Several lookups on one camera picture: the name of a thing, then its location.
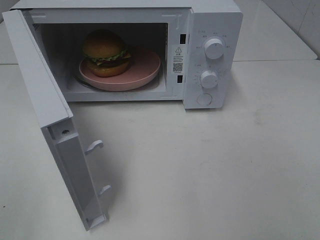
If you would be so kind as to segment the pink plate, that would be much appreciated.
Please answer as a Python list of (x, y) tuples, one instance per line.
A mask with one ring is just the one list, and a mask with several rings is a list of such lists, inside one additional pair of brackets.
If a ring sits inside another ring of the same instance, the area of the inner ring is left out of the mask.
[(130, 53), (132, 58), (128, 68), (119, 75), (110, 77), (94, 75), (85, 60), (79, 63), (79, 73), (84, 82), (100, 90), (122, 92), (140, 88), (157, 76), (161, 59), (155, 52), (140, 46), (133, 46)]

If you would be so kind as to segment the burger with lettuce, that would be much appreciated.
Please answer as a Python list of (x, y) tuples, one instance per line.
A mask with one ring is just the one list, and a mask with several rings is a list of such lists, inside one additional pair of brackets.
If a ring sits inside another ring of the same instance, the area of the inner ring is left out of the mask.
[(106, 78), (124, 73), (132, 57), (123, 39), (106, 29), (89, 33), (84, 39), (82, 52), (89, 70)]

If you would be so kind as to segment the white microwave door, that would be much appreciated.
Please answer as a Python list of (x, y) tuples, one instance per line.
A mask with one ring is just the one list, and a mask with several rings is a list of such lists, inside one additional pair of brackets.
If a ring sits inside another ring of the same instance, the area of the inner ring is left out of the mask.
[(16, 9), (6, 11), (2, 16), (40, 130), (88, 231), (107, 220), (100, 197), (111, 186), (96, 189), (86, 160), (104, 143), (96, 140), (83, 149), (72, 121), (73, 113), (34, 37), (30, 14)]

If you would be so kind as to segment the round white door button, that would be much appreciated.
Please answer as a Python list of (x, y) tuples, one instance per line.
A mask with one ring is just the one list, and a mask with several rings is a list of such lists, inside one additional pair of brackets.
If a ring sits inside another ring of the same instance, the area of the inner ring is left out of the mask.
[(212, 103), (213, 97), (208, 93), (203, 93), (197, 97), (197, 103), (202, 106), (208, 106)]

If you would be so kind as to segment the lower white dial knob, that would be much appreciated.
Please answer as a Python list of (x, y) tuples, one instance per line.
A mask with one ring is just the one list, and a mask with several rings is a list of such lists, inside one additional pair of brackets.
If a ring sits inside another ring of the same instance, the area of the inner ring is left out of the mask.
[(200, 83), (204, 89), (212, 89), (217, 86), (219, 76), (215, 71), (206, 70), (200, 75)]

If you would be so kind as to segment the white dial knob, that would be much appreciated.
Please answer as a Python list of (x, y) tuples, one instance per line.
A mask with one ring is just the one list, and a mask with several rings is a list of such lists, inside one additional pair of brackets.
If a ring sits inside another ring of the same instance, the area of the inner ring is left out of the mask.
[(208, 59), (216, 60), (224, 54), (225, 43), (218, 37), (213, 36), (204, 43), (204, 52)]
[(215, 71), (206, 70), (200, 75), (200, 83), (204, 89), (212, 89), (217, 86), (219, 76)]

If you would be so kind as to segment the white warning label sticker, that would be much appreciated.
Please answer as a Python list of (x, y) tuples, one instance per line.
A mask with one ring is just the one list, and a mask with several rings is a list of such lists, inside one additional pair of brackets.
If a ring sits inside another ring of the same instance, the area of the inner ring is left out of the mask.
[(185, 62), (185, 45), (174, 44), (171, 47), (171, 67), (170, 69), (174, 74), (182, 74), (184, 72)]

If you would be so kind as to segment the white microwave oven body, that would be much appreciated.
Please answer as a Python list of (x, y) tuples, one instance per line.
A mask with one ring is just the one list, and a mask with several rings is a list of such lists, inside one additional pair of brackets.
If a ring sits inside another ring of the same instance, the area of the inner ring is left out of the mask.
[[(243, 19), (232, 0), (21, 0), (11, 10), (30, 14), (34, 38), (67, 104), (181, 100), (186, 109), (223, 106)], [(95, 91), (73, 84), (75, 76), (83, 80), (79, 71), (79, 63), (85, 60), (83, 43), (96, 30), (117, 34), (129, 52), (132, 47), (155, 52), (166, 89)], [(214, 36), (224, 41), (224, 54), (209, 59), (204, 44)], [(173, 45), (185, 45), (183, 73), (171, 70)], [(217, 73), (216, 87), (201, 86), (205, 71)], [(210, 105), (198, 104), (201, 94), (212, 96)]]

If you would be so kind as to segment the upper white dial knob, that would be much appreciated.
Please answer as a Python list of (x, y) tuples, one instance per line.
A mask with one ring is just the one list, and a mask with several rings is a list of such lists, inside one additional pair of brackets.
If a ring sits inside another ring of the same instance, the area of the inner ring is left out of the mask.
[(204, 43), (204, 52), (208, 59), (216, 60), (224, 54), (225, 43), (218, 37), (213, 36)]

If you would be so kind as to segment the glass microwave turntable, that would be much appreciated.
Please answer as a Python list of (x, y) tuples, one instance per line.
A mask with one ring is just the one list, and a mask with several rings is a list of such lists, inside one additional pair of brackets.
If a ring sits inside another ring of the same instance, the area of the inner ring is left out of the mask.
[[(96, 88), (85, 81), (83, 81), (78, 76), (74, 77), (73, 85), (77, 82), (79, 85), (84, 86), (85, 88), (91, 89), (93, 91), (105, 92), (106, 90)], [(166, 81), (158, 74), (151, 82), (130, 90), (121, 90), (122, 92), (139, 92), (139, 91), (165, 91), (166, 90)]]

